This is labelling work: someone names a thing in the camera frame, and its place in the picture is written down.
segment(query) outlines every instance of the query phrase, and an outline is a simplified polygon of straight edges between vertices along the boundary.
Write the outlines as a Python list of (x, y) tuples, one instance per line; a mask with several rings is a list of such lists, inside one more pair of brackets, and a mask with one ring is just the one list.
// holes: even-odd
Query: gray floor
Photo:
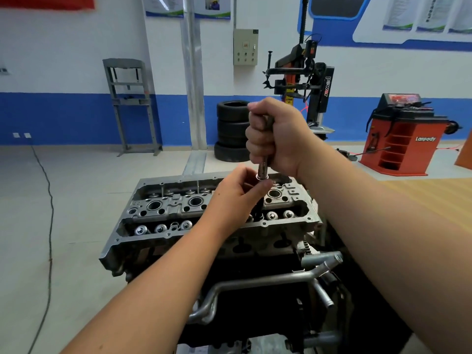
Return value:
[[(190, 152), (117, 158), (104, 147), (38, 147), (37, 153), (54, 197), (54, 267), (50, 311), (33, 352), (58, 353), (125, 285), (97, 258), (138, 180), (181, 174)], [(430, 177), (472, 177), (452, 165), (456, 157), (453, 150), (438, 150)], [(205, 172), (235, 166), (209, 151)], [(43, 315), (49, 221), (47, 184), (31, 149), (0, 147), (0, 353), (26, 353)]]

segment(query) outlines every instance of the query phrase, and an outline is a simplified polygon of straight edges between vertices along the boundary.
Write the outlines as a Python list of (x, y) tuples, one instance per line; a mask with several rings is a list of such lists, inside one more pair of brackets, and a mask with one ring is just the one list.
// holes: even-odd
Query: electrical panel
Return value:
[(259, 30), (234, 29), (233, 51), (234, 65), (257, 65)]

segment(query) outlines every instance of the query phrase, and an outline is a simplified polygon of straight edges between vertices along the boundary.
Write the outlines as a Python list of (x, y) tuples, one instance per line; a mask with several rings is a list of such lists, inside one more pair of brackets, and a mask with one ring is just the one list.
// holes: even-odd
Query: black cable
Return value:
[(54, 206), (52, 204), (52, 195), (51, 195), (51, 182), (49, 181), (48, 174), (44, 170), (43, 165), (41, 164), (41, 161), (39, 161), (38, 155), (36, 154), (36, 151), (34, 150), (34, 147), (32, 145), (32, 153), (34, 154), (34, 157), (36, 158), (36, 161), (38, 162), (39, 166), (41, 167), (41, 170), (43, 171), (44, 177), (46, 178), (46, 181), (48, 182), (48, 194), (50, 197), (50, 204), (51, 204), (51, 221), (49, 225), (49, 236), (48, 236), (48, 241), (49, 241), (49, 273), (48, 273), (48, 302), (46, 303), (46, 309), (44, 310), (43, 318), (41, 319), (41, 323), (39, 324), (38, 330), (36, 331), (36, 335), (34, 336), (34, 339), (31, 343), (31, 346), (28, 350), (28, 354), (31, 354), (34, 345), (36, 344), (36, 340), (39, 337), (39, 333), (41, 333), (41, 329), (43, 328), (44, 321), (46, 320), (46, 315), (48, 314), (49, 311), (49, 306), (51, 304), (51, 277), (52, 277), (52, 241), (51, 241), (51, 233), (52, 233), (52, 220), (54, 219)]
[(314, 36), (314, 35), (320, 36), (320, 39), (318, 40), (318, 43), (320, 43), (321, 40), (323, 39), (323, 35), (322, 35), (321, 33), (312, 33), (311, 35), (309, 35), (309, 36), (305, 39), (304, 43), (306, 43), (306, 40), (309, 39), (311, 36)]

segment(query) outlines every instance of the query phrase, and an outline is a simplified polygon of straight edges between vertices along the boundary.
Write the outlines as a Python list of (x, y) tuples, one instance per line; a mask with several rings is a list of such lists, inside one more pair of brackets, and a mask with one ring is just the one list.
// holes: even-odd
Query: tire changer machine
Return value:
[[(299, 43), (275, 68), (270, 68), (269, 56), (264, 84), (288, 104), (294, 98), (309, 99), (309, 126), (324, 138), (332, 131), (321, 121), (334, 68), (315, 63), (317, 42), (303, 41), (307, 5), (303, 0)], [(284, 79), (271, 86), (268, 78), (276, 74)], [(305, 83), (300, 83), (302, 75)], [(132, 281), (185, 236), (227, 174), (141, 179), (100, 255), (103, 266)], [(250, 338), (278, 333), (293, 353), (316, 347), (325, 353), (354, 353), (350, 293), (340, 277), (354, 284), (361, 278), (366, 287), (369, 282), (360, 270), (343, 269), (343, 255), (345, 262), (349, 255), (329, 224), (321, 246), (322, 222), (303, 185), (282, 174), (269, 177), (274, 186), (264, 197), (263, 218), (250, 217), (223, 244), (179, 343), (210, 345), (211, 353), (247, 353)]]

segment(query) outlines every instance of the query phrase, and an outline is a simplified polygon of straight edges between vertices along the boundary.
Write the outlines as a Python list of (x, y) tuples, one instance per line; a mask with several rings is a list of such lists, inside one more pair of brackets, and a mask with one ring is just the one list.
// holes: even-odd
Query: tire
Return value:
[(218, 119), (218, 135), (231, 138), (245, 138), (249, 122), (223, 122)]
[(246, 148), (228, 148), (216, 143), (215, 158), (231, 163), (241, 163), (249, 160), (249, 150)]
[(247, 138), (236, 138), (231, 136), (218, 135), (218, 143), (228, 148), (245, 148)]
[(226, 101), (216, 105), (216, 115), (224, 122), (247, 122), (249, 120), (248, 101)]

